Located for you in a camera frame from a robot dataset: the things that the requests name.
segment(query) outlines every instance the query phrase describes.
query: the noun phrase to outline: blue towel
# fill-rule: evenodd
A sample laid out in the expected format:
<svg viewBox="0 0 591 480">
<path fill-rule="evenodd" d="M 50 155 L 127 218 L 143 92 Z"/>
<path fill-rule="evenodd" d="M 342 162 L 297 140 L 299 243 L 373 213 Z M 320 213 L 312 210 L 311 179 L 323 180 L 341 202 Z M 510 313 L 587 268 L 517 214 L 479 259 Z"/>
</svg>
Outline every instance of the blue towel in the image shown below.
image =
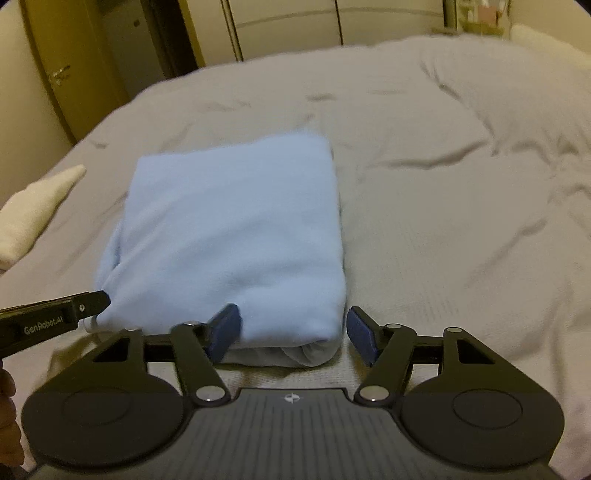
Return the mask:
<svg viewBox="0 0 591 480">
<path fill-rule="evenodd" d="M 342 257 L 324 138 L 143 157 L 96 275 L 112 303 L 85 325 L 167 333 L 235 303 L 242 333 L 224 362 L 312 367 L 340 345 Z"/>
</svg>

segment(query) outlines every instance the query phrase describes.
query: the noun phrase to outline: finger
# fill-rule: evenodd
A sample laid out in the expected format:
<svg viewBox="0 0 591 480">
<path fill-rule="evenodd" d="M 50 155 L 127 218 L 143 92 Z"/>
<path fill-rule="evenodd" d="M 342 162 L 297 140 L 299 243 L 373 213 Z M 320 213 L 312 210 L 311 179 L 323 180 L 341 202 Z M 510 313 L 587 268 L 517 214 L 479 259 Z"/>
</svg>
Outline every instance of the finger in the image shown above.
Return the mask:
<svg viewBox="0 0 591 480">
<path fill-rule="evenodd" d="M 21 429 L 17 422 L 0 429 L 0 455 L 9 454 L 18 450 L 21 444 Z"/>
<path fill-rule="evenodd" d="M 12 399 L 0 395 L 0 429 L 8 427 L 17 419 L 17 409 Z"/>
<path fill-rule="evenodd" d="M 0 453 L 0 463 L 6 466 L 21 466 L 25 463 L 25 452 L 22 446 L 19 445 L 18 449 L 9 453 Z"/>
<path fill-rule="evenodd" d="M 14 379 L 6 370 L 0 371 L 0 393 L 12 397 L 17 392 Z"/>
</svg>

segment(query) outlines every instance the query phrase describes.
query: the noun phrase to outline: wall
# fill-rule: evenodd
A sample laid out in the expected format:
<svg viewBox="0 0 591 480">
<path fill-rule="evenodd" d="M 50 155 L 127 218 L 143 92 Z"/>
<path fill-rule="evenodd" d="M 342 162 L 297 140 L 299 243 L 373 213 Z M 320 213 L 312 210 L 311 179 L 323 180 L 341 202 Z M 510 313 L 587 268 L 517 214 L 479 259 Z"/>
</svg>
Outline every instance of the wall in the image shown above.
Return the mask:
<svg viewBox="0 0 591 480">
<path fill-rule="evenodd" d="M 575 0 L 511 0 L 511 21 L 591 53 L 591 15 Z"/>
<path fill-rule="evenodd" d="M 37 69 L 17 0 L 0 9 L 0 206 L 72 147 Z"/>
</svg>

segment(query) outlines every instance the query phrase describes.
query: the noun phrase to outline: pillow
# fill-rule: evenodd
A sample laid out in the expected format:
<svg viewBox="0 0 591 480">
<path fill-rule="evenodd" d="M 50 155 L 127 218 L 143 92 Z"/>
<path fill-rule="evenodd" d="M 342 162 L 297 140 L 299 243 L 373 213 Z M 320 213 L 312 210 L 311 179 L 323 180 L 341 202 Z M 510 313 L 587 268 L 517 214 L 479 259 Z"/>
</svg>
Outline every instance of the pillow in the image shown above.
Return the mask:
<svg viewBox="0 0 591 480">
<path fill-rule="evenodd" d="M 515 24 L 511 28 L 511 41 L 569 62 L 577 68 L 591 71 L 591 55 L 576 49 L 570 43 L 557 40 L 526 25 Z"/>
</svg>

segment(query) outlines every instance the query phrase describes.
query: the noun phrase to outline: white duvet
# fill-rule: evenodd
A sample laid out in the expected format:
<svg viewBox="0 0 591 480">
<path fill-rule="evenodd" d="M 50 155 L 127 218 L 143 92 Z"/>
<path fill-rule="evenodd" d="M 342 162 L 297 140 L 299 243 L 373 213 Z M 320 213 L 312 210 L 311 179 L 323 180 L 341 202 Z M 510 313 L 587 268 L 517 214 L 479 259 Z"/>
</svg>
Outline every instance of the white duvet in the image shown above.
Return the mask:
<svg viewBox="0 0 591 480">
<path fill-rule="evenodd" d="M 0 307 L 92 288 L 140 156 L 298 128 L 333 147 L 348 305 L 421 335 L 467 329 L 558 398 L 566 429 L 552 465 L 590 474 L 591 77 L 501 40 L 268 57 L 150 88 L 53 170 L 83 163 L 87 175 L 0 278 Z M 5 360 L 17 407 L 91 348 L 85 335 Z M 234 389 L 350 391 L 366 373 L 347 338 L 318 368 L 220 371 Z"/>
</svg>

